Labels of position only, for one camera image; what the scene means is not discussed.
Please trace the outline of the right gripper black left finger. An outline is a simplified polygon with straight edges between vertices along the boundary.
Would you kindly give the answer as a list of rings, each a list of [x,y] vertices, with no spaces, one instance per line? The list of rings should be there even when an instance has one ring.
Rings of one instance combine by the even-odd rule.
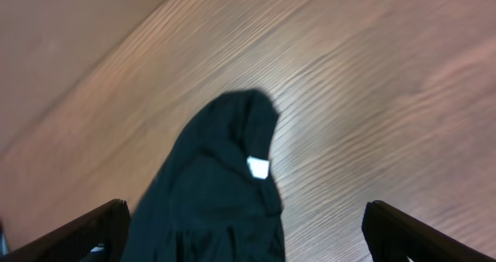
[[[119,262],[129,235],[127,203],[113,199],[1,257],[2,261]]]

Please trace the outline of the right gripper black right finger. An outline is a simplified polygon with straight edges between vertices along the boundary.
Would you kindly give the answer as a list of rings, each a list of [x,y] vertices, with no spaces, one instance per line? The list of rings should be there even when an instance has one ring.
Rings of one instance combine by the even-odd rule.
[[[495,262],[379,200],[367,203],[361,229],[374,262]]]

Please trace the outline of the black t-shirt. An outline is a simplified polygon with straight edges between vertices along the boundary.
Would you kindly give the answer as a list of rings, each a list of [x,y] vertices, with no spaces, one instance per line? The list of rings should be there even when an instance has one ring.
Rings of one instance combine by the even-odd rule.
[[[220,95],[183,128],[131,218],[124,261],[283,261],[268,160],[278,114],[256,89]]]

